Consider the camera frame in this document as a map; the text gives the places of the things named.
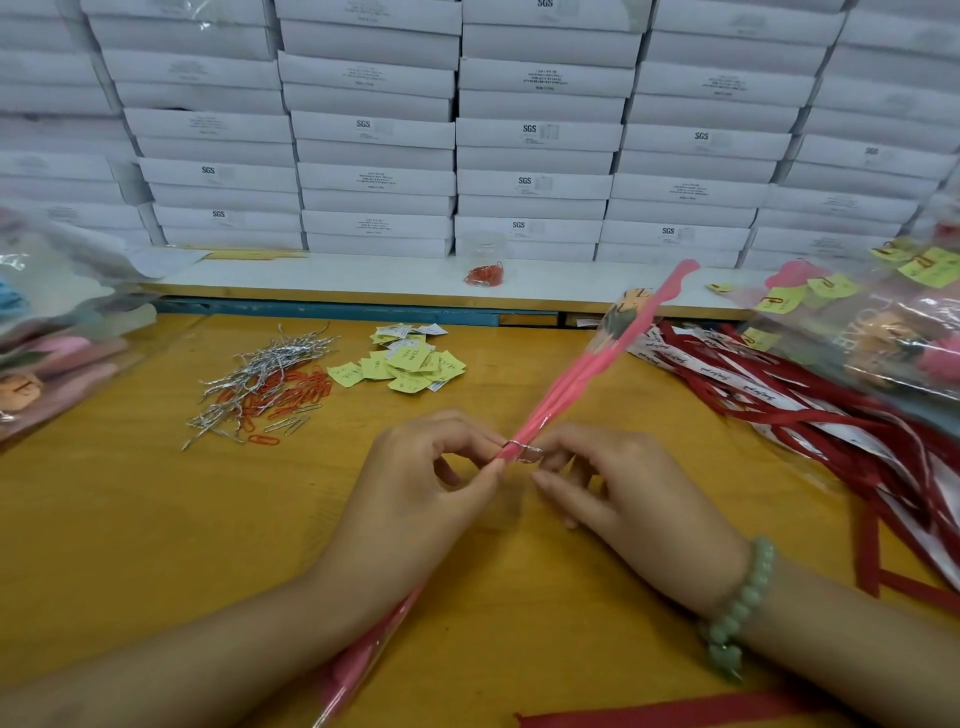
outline yellow sticky note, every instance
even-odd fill
[[[430,386],[431,380],[426,376],[404,372],[388,385],[395,392],[403,392],[406,395],[415,395]]]
[[[358,381],[363,381],[363,369],[352,361],[342,367],[330,367],[326,372],[337,384],[348,389]]]
[[[805,285],[795,285],[792,288],[771,288],[763,301],[755,307],[756,311],[762,313],[774,313],[782,316],[790,313],[794,308],[804,302],[806,296]]]
[[[751,349],[756,349],[758,352],[770,351],[774,344],[780,340],[780,335],[778,333],[761,331],[759,328],[748,328],[746,331],[741,333],[740,336],[743,339],[744,344]]]
[[[387,371],[386,361],[383,359],[360,359],[360,369],[364,379],[393,379],[394,375]]]
[[[806,284],[815,294],[825,299],[845,299],[860,292],[860,286],[842,273],[834,273],[826,278],[810,279]]]
[[[943,288],[960,280],[960,255],[943,248],[930,248],[926,253],[914,255],[897,270],[920,285]]]
[[[436,352],[429,353],[417,369],[418,372],[437,372],[438,370],[440,370],[440,355]]]
[[[390,357],[390,363],[406,372],[415,372],[423,365],[429,355],[430,350],[423,343],[417,344],[415,347],[400,347],[394,350],[394,355]]]

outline pile of tags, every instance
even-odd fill
[[[412,327],[393,324],[379,327],[370,338],[386,349],[370,352],[359,364],[350,362],[327,370],[330,378],[344,387],[364,379],[391,380],[395,392],[415,395],[424,389],[439,392],[451,379],[467,370],[467,365],[450,352],[438,352],[426,343],[427,336],[442,336],[446,331],[431,324]]]

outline hand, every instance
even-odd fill
[[[711,617],[743,583],[749,542],[649,435],[564,424],[532,445],[544,450],[534,482],[567,525],[589,527],[658,591]],[[598,496],[588,490],[596,474]]]
[[[366,620],[395,607],[444,559],[487,506],[503,475],[494,460],[506,438],[459,410],[444,410],[381,432],[344,514],[311,570],[345,593]],[[482,468],[467,485],[444,453]],[[444,488],[442,480],[449,488]]]

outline wooden table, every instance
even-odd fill
[[[3,455],[0,477],[0,684],[216,610],[292,576],[320,551],[374,434],[460,406],[512,433],[590,332],[451,328],[437,343],[468,364],[437,394],[386,382],[335,387],[275,448],[206,437],[187,452],[184,421],[201,379],[318,322],[166,317],[149,358]],[[334,322],[356,361],[373,324]],[[569,418],[655,433],[748,534],[852,583],[850,499],[829,475],[721,420],[669,374],[622,357]],[[691,619],[667,605],[588,533],[567,532],[531,492],[522,513],[470,530],[431,579],[345,728],[507,728],[514,712],[622,707],[728,692],[707,669]],[[932,577],[888,533],[889,568]],[[911,609],[919,609],[904,600]],[[779,680],[757,658],[746,688]],[[245,721],[301,728],[316,716],[296,685]],[[824,725],[792,718],[781,726]],[[830,725],[846,725],[841,718]]]

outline left hand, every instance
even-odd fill
[[[386,614],[426,581],[492,500],[506,465],[494,457],[505,444],[452,409],[381,432],[329,544],[304,576],[342,591],[345,607],[367,619]],[[480,473],[457,487],[445,453],[469,458]]]

